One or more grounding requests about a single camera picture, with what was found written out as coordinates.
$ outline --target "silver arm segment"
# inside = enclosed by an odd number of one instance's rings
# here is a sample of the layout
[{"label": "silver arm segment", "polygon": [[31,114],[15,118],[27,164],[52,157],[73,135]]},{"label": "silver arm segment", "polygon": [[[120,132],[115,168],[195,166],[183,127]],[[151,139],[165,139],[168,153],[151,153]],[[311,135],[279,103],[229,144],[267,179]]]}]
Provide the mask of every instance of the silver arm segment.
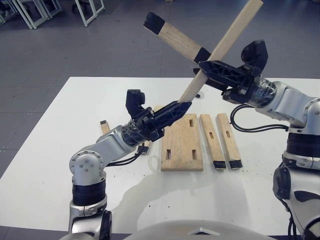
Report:
[{"label": "silver arm segment", "polygon": [[73,174],[72,182],[79,186],[89,186],[106,179],[104,168],[111,162],[119,160],[132,153],[136,147],[128,145],[122,135],[119,125],[95,144],[78,151],[70,160],[69,168]]}]

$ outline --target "robotic arm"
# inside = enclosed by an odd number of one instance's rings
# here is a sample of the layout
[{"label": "robotic arm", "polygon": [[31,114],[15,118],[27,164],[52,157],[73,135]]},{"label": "robotic arm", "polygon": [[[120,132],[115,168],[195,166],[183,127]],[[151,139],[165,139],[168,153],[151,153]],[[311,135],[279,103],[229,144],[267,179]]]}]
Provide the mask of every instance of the robotic arm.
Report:
[{"label": "robotic arm", "polygon": [[[221,61],[203,61],[199,67],[208,77],[206,84],[221,90],[225,101],[247,104],[258,113],[290,123],[283,163],[274,173],[273,192],[291,213],[301,235],[319,238],[320,98],[261,77],[268,59],[264,41],[246,46],[241,58],[244,65],[238,68]],[[132,153],[139,144],[163,137],[164,128],[180,119],[191,105],[174,101],[154,112],[150,107],[144,109],[144,103],[145,95],[140,90],[128,90],[128,124],[117,126],[71,158],[70,235],[63,239],[110,239],[112,214],[106,210],[104,168],[124,163],[125,160],[117,160]]]}]

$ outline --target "wooden slat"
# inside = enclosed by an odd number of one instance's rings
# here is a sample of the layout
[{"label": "wooden slat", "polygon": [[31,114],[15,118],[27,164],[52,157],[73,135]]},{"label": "wooden slat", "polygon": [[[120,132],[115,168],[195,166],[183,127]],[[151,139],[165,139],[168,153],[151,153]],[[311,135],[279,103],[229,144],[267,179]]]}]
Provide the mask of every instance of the wooden slat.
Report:
[{"label": "wooden slat", "polygon": [[[224,57],[251,19],[256,15],[262,4],[263,2],[260,0],[249,0],[246,3],[239,15],[233,21],[232,25],[229,27],[228,31],[211,53],[208,61],[221,60]],[[179,102],[184,103],[192,101],[206,83],[207,79],[207,76],[200,70],[182,94]]]},{"label": "wooden slat", "polygon": [[101,121],[100,126],[103,134],[110,132],[110,128],[106,120]]},{"label": "wooden slat", "polygon": [[186,114],[166,127],[162,138],[161,171],[203,171],[196,114]]},{"label": "wooden slat", "polygon": [[218,170],[225,169],[226,162],[224,154],[221,151],[219,140],[216,135],[214,125],[212,124],[209,114],[201,114],[200,120],[205,135],[205,140],[209,148],[209,152],[212,158],[213,165]]},{"label": "wooden slat", "polygon": [[231,130],[228,116],[226,113],[220,113],[217,116],[218,128],[221,140],[224,143],[227,160],[232,169],[242,168],[241,157],[237,148],[234,134]]},{"label": "wooden slat", "polygon": [[201,49],[199,44],[168,22],[163,25],[158,37],[191,61],[194,61]]}]

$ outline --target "rectangular slot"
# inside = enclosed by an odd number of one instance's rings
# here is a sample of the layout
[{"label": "rectangular slot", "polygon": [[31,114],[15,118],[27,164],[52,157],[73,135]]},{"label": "rectangular slot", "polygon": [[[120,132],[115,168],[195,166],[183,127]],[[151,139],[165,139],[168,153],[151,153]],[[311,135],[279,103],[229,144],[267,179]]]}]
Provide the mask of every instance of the rectangular slot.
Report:
[{"label": "rectangular slot", "polygon": [[192,159],[197,160],[197,153],[195,149],[192,150]]},{"label": "rectangular slot", "polygon": [[165,159],[170,160],[171,159],[171,149],[166,150],[166,157]]}]

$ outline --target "wooden board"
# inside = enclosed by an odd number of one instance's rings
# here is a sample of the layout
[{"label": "wooden board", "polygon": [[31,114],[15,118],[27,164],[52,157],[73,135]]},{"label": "wooden board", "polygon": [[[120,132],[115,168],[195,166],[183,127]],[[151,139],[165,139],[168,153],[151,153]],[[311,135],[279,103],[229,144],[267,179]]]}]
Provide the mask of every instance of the wooden board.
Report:
[{"label": "wooden board", "polygon": [[196,114],[186,114],[165,128],[161,171],[203,171],[202,150]]},{"label": "wooden board", "polygon": [[148,13],[143,26],[195,64],[206,61],[211,55],[208,50],[154,12]]},{"label": "wooden board", "polygon": [[[256,15],[262,4],[263,2],[261,0],[249,0],[246,3],[239,15],[233,21],[232,25],[229,27],[228,31],[211,53],[208,61],[221,60],[224,57],[251,19]],[[182,94],[179,99],[179,103],[192,101],[206,83],[207,79],[207,76],[200,70]]]},{"label": "wooden board", "polygon": [[100,126],[103,134],[110,132],[110,128],[106,120],[101,121]]},{"label": "wooden board", "polygon": [[226,169],[226,161],[221,151],[217,134],[209,114],[201,114],[200,120],[213,165],[218,170]]},{"label": "wooden board", "polygon": [[234,134],[231,130],[226,113],[219,113],[217,116],[218,128],[221,141],[224,143],[227,160],[232,169],[242,168],[241,157],[237,148]]}]

